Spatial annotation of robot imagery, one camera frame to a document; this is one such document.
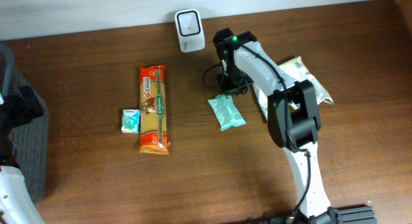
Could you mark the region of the white tube brown cap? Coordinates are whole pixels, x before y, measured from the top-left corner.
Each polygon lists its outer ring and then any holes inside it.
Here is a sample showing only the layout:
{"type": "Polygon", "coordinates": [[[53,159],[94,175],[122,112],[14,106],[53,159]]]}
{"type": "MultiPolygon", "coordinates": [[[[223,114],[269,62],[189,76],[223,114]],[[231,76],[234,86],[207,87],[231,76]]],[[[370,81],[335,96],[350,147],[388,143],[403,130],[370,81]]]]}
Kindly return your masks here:
{"type": "Polygon", "coordinates": [[[268,99],[267,96],[263,93],[263,91],[260,89],[259,86],[257,86],[256,83],[252,84],[255,96],[257,98],[257,103],[260,107],[260,110],[265,118],[265,120],[268,120],[268,99]]]}

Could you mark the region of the teal wet wipes pack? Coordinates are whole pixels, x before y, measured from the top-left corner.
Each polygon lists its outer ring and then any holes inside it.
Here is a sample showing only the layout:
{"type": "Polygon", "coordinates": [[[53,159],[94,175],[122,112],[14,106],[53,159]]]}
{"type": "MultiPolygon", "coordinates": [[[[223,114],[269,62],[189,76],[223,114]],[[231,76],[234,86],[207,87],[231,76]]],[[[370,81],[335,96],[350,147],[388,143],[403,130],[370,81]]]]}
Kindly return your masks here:
{"type": "Polygon", "coordinates": [[[218,95],[213,99],[209,99],[208,103],[218,119],[221,131],[246,124],[230,95],[218,95]]]}

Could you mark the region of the orange spaghetti packet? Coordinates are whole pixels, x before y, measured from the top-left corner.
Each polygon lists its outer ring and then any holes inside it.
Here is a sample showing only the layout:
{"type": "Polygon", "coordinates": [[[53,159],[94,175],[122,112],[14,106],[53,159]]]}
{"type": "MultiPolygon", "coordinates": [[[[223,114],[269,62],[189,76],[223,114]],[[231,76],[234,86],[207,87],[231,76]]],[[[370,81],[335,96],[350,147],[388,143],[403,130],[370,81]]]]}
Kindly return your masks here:
{"type": "Polygon", "coordinates": [[[140,152],[169,154],[165,65],[140,67],[140,152]]]}

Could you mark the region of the small teal tissue pack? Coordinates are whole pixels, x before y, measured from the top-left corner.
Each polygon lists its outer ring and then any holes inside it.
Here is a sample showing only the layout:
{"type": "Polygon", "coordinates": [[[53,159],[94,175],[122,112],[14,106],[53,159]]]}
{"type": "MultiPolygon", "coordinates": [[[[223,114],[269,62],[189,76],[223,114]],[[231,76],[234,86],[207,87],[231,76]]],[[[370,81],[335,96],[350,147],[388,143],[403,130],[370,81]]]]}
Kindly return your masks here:
{"type": "Polygon", "coordinates": [[[140,129],[140,110],[139,109],[123,109],[122,110],[122,126],[123,133],[139,133],[140,129]]]}

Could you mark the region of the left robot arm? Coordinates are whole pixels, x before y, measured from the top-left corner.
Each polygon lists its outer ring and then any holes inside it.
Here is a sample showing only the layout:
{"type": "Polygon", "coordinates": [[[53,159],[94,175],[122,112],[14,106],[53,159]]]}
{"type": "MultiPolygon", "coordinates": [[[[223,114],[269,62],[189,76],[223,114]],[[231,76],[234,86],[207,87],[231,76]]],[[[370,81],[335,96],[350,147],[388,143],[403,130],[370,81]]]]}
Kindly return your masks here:
{"type": "Polygon", "coordinates": [[[20,95],[6,96],[1,104],[1,223],[43,223],[28,193],[10,133],[44,111],[30,86],[21,86],[19,91],[20,95]]]}

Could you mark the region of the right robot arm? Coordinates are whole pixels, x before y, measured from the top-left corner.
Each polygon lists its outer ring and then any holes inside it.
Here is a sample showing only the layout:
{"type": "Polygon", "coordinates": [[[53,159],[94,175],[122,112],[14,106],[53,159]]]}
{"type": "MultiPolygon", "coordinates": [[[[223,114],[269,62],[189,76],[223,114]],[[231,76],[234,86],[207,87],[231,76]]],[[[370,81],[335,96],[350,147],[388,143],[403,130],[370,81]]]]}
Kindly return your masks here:
{"type": "Polygon", "coordinates": [[[290,222],[336,223],[317,159],[321,119],[314,85],[287,75],[251,32],[235,35],[225,28],[212,42],[224,70],[223,85],[240,91],[240,78],[246,76],[268,99],[268,132],[286,154],[297,194],[290,222]]]}

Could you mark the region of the grey arm base mount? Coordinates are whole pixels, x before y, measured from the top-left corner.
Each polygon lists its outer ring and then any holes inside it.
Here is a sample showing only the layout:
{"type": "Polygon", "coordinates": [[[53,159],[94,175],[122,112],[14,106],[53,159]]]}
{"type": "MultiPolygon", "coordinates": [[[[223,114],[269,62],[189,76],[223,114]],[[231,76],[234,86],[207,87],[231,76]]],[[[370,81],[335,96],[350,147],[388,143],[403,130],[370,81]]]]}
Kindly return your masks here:
{"type": "Polygon", "coordinates": [[[331,209],[330,216],[336,224],[377,224],[372,206],[331,209]]]}

